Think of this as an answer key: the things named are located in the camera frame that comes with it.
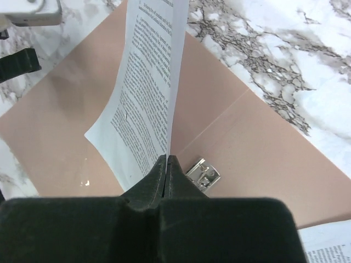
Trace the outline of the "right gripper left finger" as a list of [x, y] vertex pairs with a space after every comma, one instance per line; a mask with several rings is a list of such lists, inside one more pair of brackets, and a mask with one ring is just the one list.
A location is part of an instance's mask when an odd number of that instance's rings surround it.
[[16, 198], [1, 204], [1, 262], [161, 262], [161, 156], [121, 196]]

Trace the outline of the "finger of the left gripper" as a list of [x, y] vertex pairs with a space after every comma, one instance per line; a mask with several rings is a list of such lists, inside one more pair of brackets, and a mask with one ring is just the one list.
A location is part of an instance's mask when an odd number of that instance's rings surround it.
[[26, 73], [41, 70], [34, 48], [25, 48], [12, 55], [1, 58], [1, 82], [21, 76]]

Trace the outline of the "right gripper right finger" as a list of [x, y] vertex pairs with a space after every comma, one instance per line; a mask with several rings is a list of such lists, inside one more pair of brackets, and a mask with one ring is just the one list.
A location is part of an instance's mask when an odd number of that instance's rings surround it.
[[159, 262], [306, 262], [288, 207], [274, 198], [208, 198], [169, 156]]

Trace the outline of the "printed paper sheet top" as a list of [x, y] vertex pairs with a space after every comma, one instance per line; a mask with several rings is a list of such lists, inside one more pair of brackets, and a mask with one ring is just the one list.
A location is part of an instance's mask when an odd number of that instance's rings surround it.
[[168, 155], [188, 1], [129, 1], [115, 87], [85, 136], [123, 190]]

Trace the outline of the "pink folder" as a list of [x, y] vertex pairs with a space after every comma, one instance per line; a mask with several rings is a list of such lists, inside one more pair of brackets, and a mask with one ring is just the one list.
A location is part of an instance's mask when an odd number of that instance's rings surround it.
[[[124, 1], [63, 1], [63, 22], [9, 28], [1, 56], [41, 70], [1, 84], [6, 198], [112, 196], [85, 132], [109, 100]], [[221, 179], [213, 197], [275, 197], [299, 227], [350, 218], [350, 1], [191, 1], [171, 152]]]

